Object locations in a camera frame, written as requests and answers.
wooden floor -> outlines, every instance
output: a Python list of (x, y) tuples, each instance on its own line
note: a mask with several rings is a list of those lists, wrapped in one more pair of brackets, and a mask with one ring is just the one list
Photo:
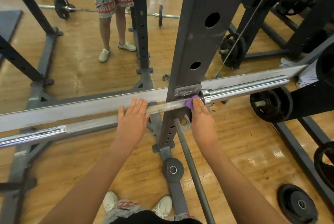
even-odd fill
[[(36, 1), (39, 4), (51, 5), (53, 0)], [(94, 8), (93, 0), (69, 1), (76, 7)], [(148, 12), (158, 12), (160, 4), (163, 5), (165, 14), (180, 14), (182, 0), (147, 0)], [(44, 32), (21, 0), (0, 0), (0, 10), (5, 9), (24, 11), (12, 45), (36, 66), (44, 45)], [(54, 51), (50, 76), (55, 80), (55, 84), (47, 88), (48, 94), (62, 99), (129, 89), (138, 82), (140, 79), (136, 74), (138, 60), (135, 53), (117, 48), (118, 35), (114, 20), (110, 38), (112, 55), (102, 64), (98, 61), (102, 41), (97, 14), (77, 12), (71, 14), (69, 20), (64, 21), (58, 18), (53, 10), (43, 11), (50, 23), (64, 32), (64, 36), (58, 39)], [(233, 19), (236, 26), (243, 11), (240, 6)], [(301, 22), (298, 16), (293, 17), (293, 20)], [(267, 17), (267, 23), (286, 40), (292, 35), (292, 31), (271, 14)], [(150, 66), (154, 69), (151, 76), (155, 88), (166, 87), (168, 84), (161, 78), (171, 70), (177, 30), (178, 20), (163, 19), (163, 26), (159, 28), (158, 19), (148, 18)], [(132, 34), (128, 32), (126, 35), (127, 40), (134, 43)], [(278, 46), (260, 30), (249, 52), (273, 49), (278, 49)], [(224, 76), (244, 74), (278, 68), (279, 64), (280, 57), (253, 59), (244, 62), (239, 70), (224, 67), (221, 73)], [(215, 76), (221, 65), (220, 56), (216, 54), (206, 77)], [(293, 84), (289, 87), (291, 90), (294, 89)], [(0, 89), (0, 113), (24, 109), (29, 98), (29, 80), (7, 61), (0, 70)], [(278, 186), (285, 183), (296, 184), (315, 201), (319, 212), (319, 223), (332, 223), (333, 217), (328, 208), (283, 145), (275, 129), (255, 115), (249, 105), (248, 96), (232, 99), (226, 105), (216, 103), (211, 113), (218, 125), (220, 145), (275, 208), (279, 209), (276, 201)], [(314, 119), (333, 139), (334, 113), (319, 114), (314, 116)], [(290, 121), (287, 125), (307, 153), (313, 156), (317, 146), (302, 126), (296, 121)], [(38, 185), (27, 193), (21, 223), (38, 223), (103, 155), (112, 142), (114, 133), (115, 129), (88, 134), (57, 142), (49, 147), (35, 162), (31, 172), (31, 176), (38, 178)], [(185, 134), (216, 223), (235, 223), (219, 184), (201, 156), (191, 132), (187, 131)], [(111, 190), (120, 199), (131, 199), (148, 209), (154, 207), (161, 197), (168, 194), (168, 187), (161, 173), (162, 161), (159, 155), (151, 150), (155, 141), (152, 132), (147, 130), (144, 139), (111, 185)], [(175, 143), (173, 155), (180, 159), (185, 167), (181, 183), (189, 211), (205, 223), (177, 137)], [(0, 181), (7, 179), (13, 153), (13, 148), (0, 150)], [(95, 223), (100, 223), (104, 214), (101, 208)]]

cable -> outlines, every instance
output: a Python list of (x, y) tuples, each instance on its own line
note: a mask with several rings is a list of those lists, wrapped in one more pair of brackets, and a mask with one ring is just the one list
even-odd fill
[(263, 0), (260, 0), (260, 3), (257, 5), (257, 7), (255, 8), (253, 14), (251, 15), (250, 19), (248, 20), (248, 22), (246, 23), (246, 26), (244, 27), (244, 29), (241, 31), (240, 35), (238, 36), (236, 42), (233, 44), (232, 48), (230, 49), (228, 55), (226, 56), (223, 64), (221, 65), (221, 67), (219, 68), (218, 72), (216, 73), (215, 77), (217, 77), (217, 75), (219, 74), (220, 70), (223, 68), (223, 65), (225, 64), (226, 60), (228, 59), (228, 57), (230, 56), (230, 54), (232, 53), (232, 50), (234, 49), (234, 47), (236, 46), (237, 42), (240, 40), (240, 37), (242, 36), (242, 34), (244, 33), (245, 29), (247, 28), (248, 24), (250, 23), (250, 21), (252, 20), (253, 16), (255, 15), (256, 11), (258, 10), (258, 8), (260, 7), (260, 5), (262, 4)]

forearm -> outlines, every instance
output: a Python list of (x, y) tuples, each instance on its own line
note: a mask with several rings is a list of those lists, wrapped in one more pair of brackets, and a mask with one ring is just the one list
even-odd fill
[(40, 224), (93, 223), (112, 181), (134, 146), (115, 140), (98, 163), (45, 216)]
[(200, 149), (217, 177), (238, 224), (287, 223), (237, 169), (218, 143)]

sneaker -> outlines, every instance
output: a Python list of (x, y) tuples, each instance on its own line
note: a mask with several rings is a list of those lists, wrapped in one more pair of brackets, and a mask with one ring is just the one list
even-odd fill
[(125, 42), (125, 45), (120, 45), (120, 43), (118, 43), (118, 48), (120, 48), (120, 49), (126, 49), (128, 51), (136, 51), (137, 50), (137, 47), (134, 46), (134, 45), (132, 45), (129, 42)]
[(117, 201), (118, 198), (115, 193), (107, 192), (103, 200), (103, 206), (106, 212), (109, 212), (111, 209), (113, 209)]
[(98, 57), (98, 60), (102, 63), (106, 62), (109, 55), (110, 55), (110, 51), (103, 49), (100, 56)]
[(164, 219), (170, 213), (172, 206), (172, 198), (169, 196), (165, 196), (158, 202), (158, 204), (155, 206), (155, 208), (153, 208), (152, 211), (160, 218)]

hand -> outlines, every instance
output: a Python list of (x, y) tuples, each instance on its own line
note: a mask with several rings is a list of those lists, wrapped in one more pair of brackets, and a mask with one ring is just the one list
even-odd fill
[(201, 150), (202, 147), (218, 142), (216, 123), (198, 97), (192, 100), (192, 104), (194, 110), (192, 111), (191, 131)]
[(115, 140), (135, 147), (144, 136), (147, 121), (150, 114), (146, 113), (148, 102), (137, 97), (131, 102), (126, 114), (124, 115), (124, 106), (118, 110), (118, 125)]

